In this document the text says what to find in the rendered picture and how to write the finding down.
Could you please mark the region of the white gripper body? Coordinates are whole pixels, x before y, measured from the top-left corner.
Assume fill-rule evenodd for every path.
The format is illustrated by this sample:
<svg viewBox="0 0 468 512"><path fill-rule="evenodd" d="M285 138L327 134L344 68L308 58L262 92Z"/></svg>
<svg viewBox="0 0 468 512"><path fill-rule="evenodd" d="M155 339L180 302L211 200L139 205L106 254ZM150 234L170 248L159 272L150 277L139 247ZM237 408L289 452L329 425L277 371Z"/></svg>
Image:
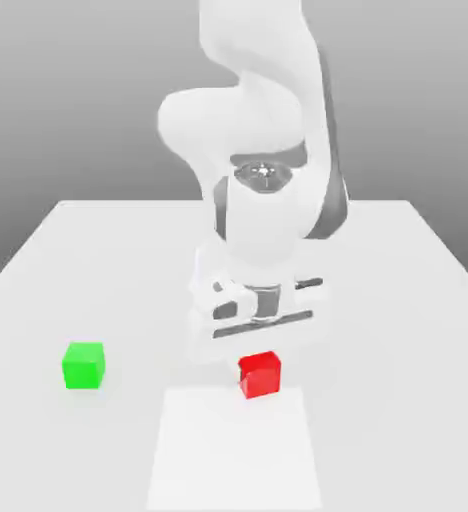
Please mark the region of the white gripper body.
<svg viewBox="0 0 468 512"><path fill-rule="evenodd" d="M206 354L252 354L291 350L322 338L322 311L305 309L265 323L248 322L205 331Z"/></svg>

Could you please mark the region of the small red cube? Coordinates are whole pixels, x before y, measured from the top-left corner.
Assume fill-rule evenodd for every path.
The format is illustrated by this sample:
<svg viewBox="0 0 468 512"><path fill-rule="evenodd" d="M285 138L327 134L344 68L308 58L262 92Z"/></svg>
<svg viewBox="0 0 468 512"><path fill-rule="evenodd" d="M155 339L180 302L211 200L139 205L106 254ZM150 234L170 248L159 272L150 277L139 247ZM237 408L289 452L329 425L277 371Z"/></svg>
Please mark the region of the small red cube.
<svg viewBox="0 0 468 512"><path fill-rule="evenodd" d="M280 390L281 360L273 351L242 357L238 361L240 388L246 399L277 393Z"/></svg>

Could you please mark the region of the small green cube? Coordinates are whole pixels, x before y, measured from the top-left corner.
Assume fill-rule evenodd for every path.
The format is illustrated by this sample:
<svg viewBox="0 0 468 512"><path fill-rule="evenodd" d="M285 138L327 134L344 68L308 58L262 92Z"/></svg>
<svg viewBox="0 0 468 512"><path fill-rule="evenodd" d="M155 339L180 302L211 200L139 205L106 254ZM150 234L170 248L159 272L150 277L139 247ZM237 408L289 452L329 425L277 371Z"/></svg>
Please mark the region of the small green cube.
<svg viewBox="0 0 468 512"><path fill-rule="evenodd" d="M105 374L102 343L71 342L62 359L67 389L99 389Z"/></svg>

